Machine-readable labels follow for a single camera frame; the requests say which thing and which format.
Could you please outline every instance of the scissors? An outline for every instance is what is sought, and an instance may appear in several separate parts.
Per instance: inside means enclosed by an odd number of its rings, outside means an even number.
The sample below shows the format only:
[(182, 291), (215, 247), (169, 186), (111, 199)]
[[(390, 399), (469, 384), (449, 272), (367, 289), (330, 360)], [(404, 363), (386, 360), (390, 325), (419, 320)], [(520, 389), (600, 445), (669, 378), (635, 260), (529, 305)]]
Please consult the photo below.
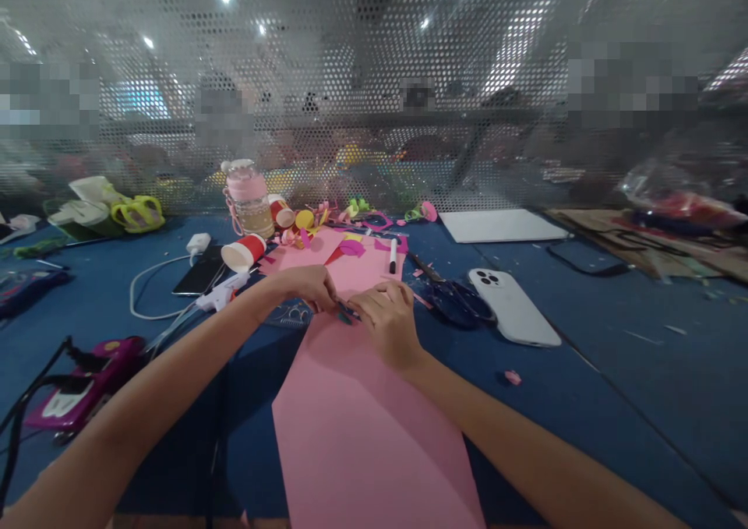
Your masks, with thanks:
[(478, 327), (480, 321), (496, 320), (493, 311), (480, 295), (462, 284), (445, 280), (412, 252), (408, 255), (431, 280), (429, 296), (434, 307), (452, 324), (474, 329)]

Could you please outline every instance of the perforated metal sheet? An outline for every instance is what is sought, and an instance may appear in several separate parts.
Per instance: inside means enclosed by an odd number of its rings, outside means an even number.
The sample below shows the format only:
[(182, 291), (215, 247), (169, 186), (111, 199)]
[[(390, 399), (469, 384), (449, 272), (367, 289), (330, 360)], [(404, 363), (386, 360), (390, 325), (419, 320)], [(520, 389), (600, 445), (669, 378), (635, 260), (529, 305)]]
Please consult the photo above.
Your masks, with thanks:
[[(6, 212), (98, 174), (170, 213), (224, 211), (217, 171), (236, 155), (295, 203), (578, 205), (607, 199), (648, 154), (682, 149), (680, 126), (704, 130), (704, 157), (745, 145), (695, 108), (696, 78), (712, 91), (745, 82), (745, 0), (0, 0), (0, 21), (5, 64), (98, 75), (95, 129), (88, 101), (34, 97), (38, 83), (7, 66)], [(574, 56), (613, 68), (592, 85), (611, 106), (570, 79)], [(86, 72), (62, 79), (70, 94), (94, 90)], [(34, 110), (39, 125), (13, 120)], [(574, 111), (603, 117), (590, 127)]]

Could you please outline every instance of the blue table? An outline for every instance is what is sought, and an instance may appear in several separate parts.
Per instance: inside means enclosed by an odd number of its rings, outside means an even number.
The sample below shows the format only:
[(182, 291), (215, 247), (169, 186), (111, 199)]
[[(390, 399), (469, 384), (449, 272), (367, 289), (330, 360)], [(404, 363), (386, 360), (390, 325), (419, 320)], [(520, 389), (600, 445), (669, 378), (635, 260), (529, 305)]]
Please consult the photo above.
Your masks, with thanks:
[[(148, 266), (184, 254), (190, 235), (201, 231), (209, 232), (219, 242), (234, 238), (224, 218), (174, 219), (168, 229), (142, 238), (66, 249), (59, 256), (50, 257), (54, 262), (70, 265), (76, 278), (55, 288), (0, 331), (0, 411), (7, 410), (68, 333), (81, 347), (89, 348), (108, 338), (139, 334), (150, 340), (161, 332), (168, 321), (152, 323), (129, 314), (129, 282)], [(412, 249), (426, 262), (433, 261), (436, 269), (448, 277), (464, 277), (472, 267), (489, 267), (496, 262), (482, 256), (472, 245), (456, 245), (438, 225), (414, 224), (408, 226), (408, 232)], [(36, 242), (50, 233), (42, 231), (16, 244)], [(518, 249), (536, 251), (538, 256), (542, 253), (531, 246), (513, 245), (512, 250)], [(6, 260), (2, 265), (16, 263)], [(186, 261), (168, 265), (152, 280), (143, 282), (138, 310), (160, 315), (184, 306), (185, 300), (170, 293), (186, 267)], [(419, 290), (423, 279), (412, 278), (412, 271), (409, 263), (406, 279)], [(517, 277), (526, 284), (522, 276)], [(525, 288), (537, 301), (538, 296)], [(539, 306), (548, 311), (546, 304)], [(692, 526), (738, 527), (689, 464), (570, 346), (543, 351), (509, 344), (488, 328), (465, 333), (443, 325), (421, 306), (416, 310), (416, 319), (423, 340), (431, 340), (427, 349), (439, 360), (608, 465)], [(250, 517), (287, 516), (270, 404), (302, 337), (299, 331), (262, 326), (225, 374), (211, 384), (149, 455), (122, 500), (121, 509), (183, 515), (201, 515), (208, 508), (216, 514), (237, 514), (247, 509)], [(58, 371), (68, 368), (61, 361)], [(502, 383), (501, 375), (506, 369), (517, 370), (523, 384), (513, 387)], [(211, 481), (216, 441), (220, 444), (219, 468)], [(469, 443), (468, 450), (486, 520), (539, 522), (532, 508)], [(17, 499), (59, 452), (51, 446), (48, 434), (28, 439), (21, 449), (9, 501)]]
[[(748, 511), (748, 288), (726, 279), (597, 278), (551, 258), (548, 243), (474, 245), (731, 504)], [(579, 238), (578, 266), (619, 262)], [(705, 291), (721, 292), (708, 300)], [(665, 328), (674, 326), (682, 335)], [(634, 333), (655, 342), (632, 336)]]

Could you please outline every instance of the pink water bottle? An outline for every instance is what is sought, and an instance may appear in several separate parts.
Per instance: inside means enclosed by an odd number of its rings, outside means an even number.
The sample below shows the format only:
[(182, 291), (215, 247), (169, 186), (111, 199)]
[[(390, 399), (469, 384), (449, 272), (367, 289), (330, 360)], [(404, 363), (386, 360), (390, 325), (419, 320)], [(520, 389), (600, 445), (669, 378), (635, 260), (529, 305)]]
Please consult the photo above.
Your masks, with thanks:
[(224, 194), (234, 232), (242, 237), (251, 233), (272, 237), (275, 226), (267, 201), (267, 184), (255, 162), (252, 159), (224, 161), (221, 170), (226, 173)]

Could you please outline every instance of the person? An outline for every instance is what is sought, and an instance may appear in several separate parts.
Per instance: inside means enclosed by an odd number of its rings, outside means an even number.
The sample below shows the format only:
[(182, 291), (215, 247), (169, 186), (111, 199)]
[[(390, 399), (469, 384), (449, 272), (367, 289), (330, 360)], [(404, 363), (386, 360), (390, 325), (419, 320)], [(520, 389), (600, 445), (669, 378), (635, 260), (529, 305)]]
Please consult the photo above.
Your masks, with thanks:
[[(0, 529), (102, 529), (138, 466), (282, 301), (337, 313), (324, 266), (285, 270), (237, 297), (168, 348), (91, 420), (0, 521)], [(553, 527), (685, 527), (665, 508), (581, 451), (483, 393), (418, 342), (413, 295), (400, 282), (347, 304), (377, 354), (421, 390)]]

